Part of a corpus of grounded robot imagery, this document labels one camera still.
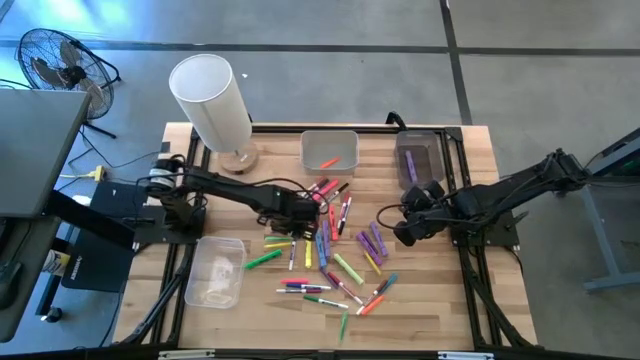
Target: green marker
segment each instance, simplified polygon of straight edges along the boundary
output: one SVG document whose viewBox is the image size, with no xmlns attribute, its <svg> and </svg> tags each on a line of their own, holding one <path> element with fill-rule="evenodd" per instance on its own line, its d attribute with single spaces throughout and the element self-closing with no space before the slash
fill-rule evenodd
<svg viewBox="0 0 640 360">
<path fill-rule="evenodd" d="M 264 237 L 264 241 L 270 242 L 270 241 L 291 241 L 293 240 L 291 237 L 289 236 L 265 236 Z"/>
<path fill-rule="evenodd" d="M 245 269 L 253 269 L 254 267 L 262 264 L 265 261 L 269 261 L 273 258 L 277 258 L 278 256 L 282 255 L 282 249 L 278 249 L 276 251 L 270 252 L 267 255 L 261 256 L 255 260 L 253 260 L 252 262 L 248 263 L 247 265 L 244 266 Z"/>
<path fill-rule="evenodd" d="M 349 266 L 349 264 L 347 264 L 346 261 L 344 261 L 344 259 L 342 258 L 342 256 L 340 256 L 340 254 L 338 253 L 333 254 L 333 258 L 336 259 L 338 264 L 340 264 L 340 266 L 344 268 L 347 274 L 349 274 L 353 278 L 353 280 L 355 280 L 358 283 L 358 285 L 362 285 L 364 280 L 362 280 L 360 275 L 358 275 L 358 273 L 355 272 L 355 270 L 353 270 L 353 268 Z"/>
<path fill-rule="evenodd" d="M 317 298 L 317 297 L 315 297 L 315 296 L 305 295 L 305 296 L 303 296 L 303 298 L 304 298 L 305 300 L 309 300 L 309 301 L 317 302 L 317 303 L 320 303 L 320 304 L 326 304 L 326 305 L 329 305 L 329 306 L 339 307 L 339 308 L 341 308 L 341 309 L 348 309 L 348 308 L 349 308 L 349 305 L 339 304 L 339 303 L 334 303 L 333 301 L 329 301 L 329 300 L 325 300 L 325 299 L 320 299 L 320 298 Z"/>
<path fill-rule="evenodd" d="M 344 330 L 347 328 L 347 319 L 349 318 L 349 312 L 345 311 L 342 313 L 342 322 L 340 324 L 340 343 L 342 343 L 342 339 L 344 339 Z"/>
</svg>

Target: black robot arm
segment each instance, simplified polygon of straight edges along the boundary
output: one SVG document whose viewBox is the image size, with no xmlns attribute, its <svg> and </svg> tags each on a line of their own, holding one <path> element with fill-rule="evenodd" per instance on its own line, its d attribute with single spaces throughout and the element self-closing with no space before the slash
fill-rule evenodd
<svg viewBox="0 0 640 360">
<path fill-rule="evenodd" d="M 394 234 L 403 244 L 412 246 L 447 226 L 478 232 L 503 213 L 547 191 L 565 193 L 582 188 L 589 176 L 573 155 L 558 149 L 540 163 L 492 185 L 474 185 L 449 195 L 444 195 L 435 181 L 426 189 L 413 187 L 401 198 L 406 221 L 393 227 Z"/>
</svg>

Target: desk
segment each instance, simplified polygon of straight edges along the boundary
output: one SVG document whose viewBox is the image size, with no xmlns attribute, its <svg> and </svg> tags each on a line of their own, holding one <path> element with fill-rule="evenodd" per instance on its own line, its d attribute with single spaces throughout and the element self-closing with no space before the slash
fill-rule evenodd
<svg viewBox="0 0 640 360">
<path fill-rule="evenodd" d="M 165 142 L 171 153 L 186 154 L 190 123 L 169 123 Z M 498 172 L 489 138 L 484 126 L 462 127 L 465 151 L 474 184 L 498 180 Z M 332 245 L 351 263 L 365 283 L 355 285 L 336 264 L 331 271 L 342 275 L 343 281 L 359 295 L 368 296 L 380 283 L 362 257 L 354 235 L 368 228 L 376 211 L 398 203 L 402 190 L 398 187 L 393 164 L 395 136 L 360 134 L 360 165 L 349 181 L 353 206 L 341 240 Z M 270 177 L 288 177 L 302 184 L 311 184 L 299 162 L 299 134 L 257 134 L 253 140 L 260 150 L 260 160 L 249 174 L 233 176 L 242 181 Z M 210 171 L 222 173 L 215 157 Z M 248 207 L 228 200 L 209 197 L 205 235 L 242 239 L 247 259 L 264 253 L 266 229 L 256 223 L 256 214 Z M 390 211 L 383 220 L 395 223 L 401 215 Z M 181 348 L 262 348 L 262 349 L 367 349 L 367 350 L 444 350 L 471 349 L 467 306 L 458 252 L 452 248 L 447 232 L 432 239 L 418 241 L 412 248 L 404 247 L 391 230 L 382 229 L 389 257 L 382 266 L 386 278 L 398 273 L 398 282 L 372 315 L 350 316 L 344 342 L 338 343 L 341 312 L 334 308 L 303 301 L 296 294 L 276 294 L 284 277 L 308 277 L 313 283 L 325 283 L 317 271 L 316 259 L 311 269 L 304 267 L 304 246 L 297 247 L 294 271 L 287 270 L 288 256 L 270 261 L 244 273 L 238 304 L 228 310 L 186 306 L 180 334 Z M 129 335 L 155 302 L 162 279 L 167 246 L 152 245 L 133 261 L 114 340 Z M 501 248 L 487 248 L 487 260 L 496 302 L 521 334 L 535 343 L 535 333 L 529 313 L 524 283 L 512 254 Z M 322 294 L 323 298 L 357 306 L 340 291 Z M 165 332 L 171 319 L 172 304 L 165 317 Z M 483 334 L 488 337 L 486 312 L 479 306 Z"/>
</svg>

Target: white cylinder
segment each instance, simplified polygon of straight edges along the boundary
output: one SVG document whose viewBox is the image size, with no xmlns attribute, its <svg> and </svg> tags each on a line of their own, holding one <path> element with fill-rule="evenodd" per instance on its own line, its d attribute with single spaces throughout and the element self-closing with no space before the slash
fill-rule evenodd
<svg viewBox="0 0 640 360">
<path fill-rule="evenodd" d="M 169 88 L 209 149 L 232 152 L 249 142 L 249 114 L 227 60 L 212 54 L 186 58 L 171 72 Z"/>
</svg>

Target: yellow marker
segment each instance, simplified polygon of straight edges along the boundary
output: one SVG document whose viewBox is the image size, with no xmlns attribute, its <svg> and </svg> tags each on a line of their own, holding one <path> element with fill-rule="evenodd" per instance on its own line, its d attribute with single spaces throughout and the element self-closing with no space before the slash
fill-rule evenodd
<svg viewBox="0 0 640 360">
<path fill-rule="evenodd" d="M 380 268 L 378 267 L 378 265 L 376 265 L 376 263 L 373 262 L 373 259 L 371 258 L 371 255 L 369 255 L 368 252 L 364 252 L 364 257 L 367 258 L 367 260 L 369 261 L 369 264 L 371 264 L 371 267 L 373 268 L 373 270 L 376 271 L 376 273 L 378 275 L 382 275 L 382 273 L 380 272 Z"/>
<path fill-rule="evenodd" d="M 278 244 L 267 244 L 264 246 L 265 249 L 273 249 L 273 248 L 279 248 L 279 247 L 289 247 L 291 246 L 291 242 L 288 243 L 278 243 Z"/>
<path fill-rule="evenodd" d="M 311 241 L 306 240 L 307 243 L 307 252 L 305 253 L 304 266 L 309 269 L 311 268 Z"/>
</svg>

